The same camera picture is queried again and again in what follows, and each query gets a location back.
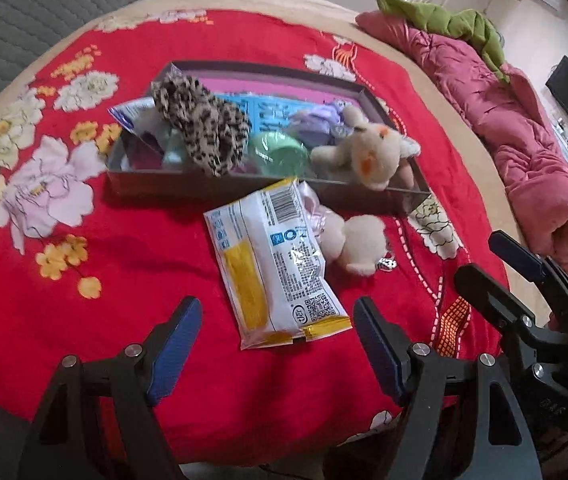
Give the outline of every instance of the pink comforter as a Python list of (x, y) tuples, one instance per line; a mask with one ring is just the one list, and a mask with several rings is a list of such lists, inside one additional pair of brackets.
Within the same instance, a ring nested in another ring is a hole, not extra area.
[(467, 43), (396, 16), (364, 12), (358, 25), (410, 56), (488, 147), (529, 248), (568, 273), (568, 163), (526, 76), (507, 63), (500, 83)]

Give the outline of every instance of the red floral fabric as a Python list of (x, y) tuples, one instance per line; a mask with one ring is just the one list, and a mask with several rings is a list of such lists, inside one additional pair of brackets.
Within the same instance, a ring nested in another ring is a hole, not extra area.
[[(384, 218), (397, 269), (361, 279), (331, 267), (328, 282), (349, 314), (368, 295), (412, 340), (442, 354), (497, 352), (497, 332), (453, 285), (455, 270), (468, 261), (507, 283), (488, 249), (491, 229), (480, 193), (399, 65), (343, 38), (259, 14), (111, 18), (36, 75), (28, 94), (36, 103), (29, 108), (33, 118), (22, 119), (34, 125), (34, 137), (21, 126), (26, 137), (15, 141), (17, 158), (0, 158), (6, 182), (0, 406), (32, 417), (64, 355), (113, 356), (144, 339), (192, 294), (203, 305), (202, 330), (173, 394), (155, 410), (180, 462), (268, 462), (339, 444), (387, 421), (386, 412), (398, 413), (381, 393), (355, 330), (308, 344), (239, 350), (202, 216), (210, 204), (124, 202), (109, 191), (95, 162), (118, 133), (107, 108), (142, 95), (170, 60), (208, 59), (328, 73), (365, 84), (386, 102), (398, 125), (421, 143), (417, 162), (434, 197), (409, 218)], [(13, 131), (15, 114), (7, 117), (0, 136)], [(29, 180), (40, 174), (46, 178)], [(42, 216), (29, 212), (27, 202)], [(26, 220), (11, 204), (22, 204)], [(433, 222), (445, 239), (429, 231)]]

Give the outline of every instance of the metal bolt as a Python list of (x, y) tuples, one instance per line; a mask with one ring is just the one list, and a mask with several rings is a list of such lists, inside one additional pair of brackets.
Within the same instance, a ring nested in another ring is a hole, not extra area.
[(484, 366), (493, 366), (495, 364), (495, 357), (490, 354), (482, 354), (480, 355), (480, 362)]
[(77, 364), (77, 357), (74, 355), (67, 355), (62, 359), (62, 366), (64, 368), (73, 368)]
[(541, 379), (544, 377), (544, 367), (540, 363), (535, 363), (533, 365), (533, 373), (535, 374), (535, 377)]
[(142, 345), (138, 345), (137, 343), (134, 343), (132, 345), (128, 345), (124, 349), (124, 353), (128, 357), (137, 357), (138, 355), (140, 355), (142, 353)]
[(430, 354), (430, 347), (428, 345), (425, 345), (424, 343), (415, 343), (413, 345), (413, 352), (416, 355), (425, 356)]

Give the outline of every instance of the green round container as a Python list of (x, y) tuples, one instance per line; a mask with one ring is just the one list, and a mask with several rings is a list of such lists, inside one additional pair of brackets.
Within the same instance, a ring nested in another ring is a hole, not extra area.
[(264, 132), (251, 137), (248, 151), (262, 175), (283, 178), (304, 177), (308, 173), (308, 150), (297, 139), (281, 132)]

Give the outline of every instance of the leopard print fabric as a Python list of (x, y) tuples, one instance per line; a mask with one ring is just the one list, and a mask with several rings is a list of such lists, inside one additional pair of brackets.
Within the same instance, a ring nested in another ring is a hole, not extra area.
[(205, 173), (222, 176), (242, 161), (251, 121), (235, 103), (177, 72), (152, 83), (152, 93), (155, 107), (182, 133), (190, 158)]

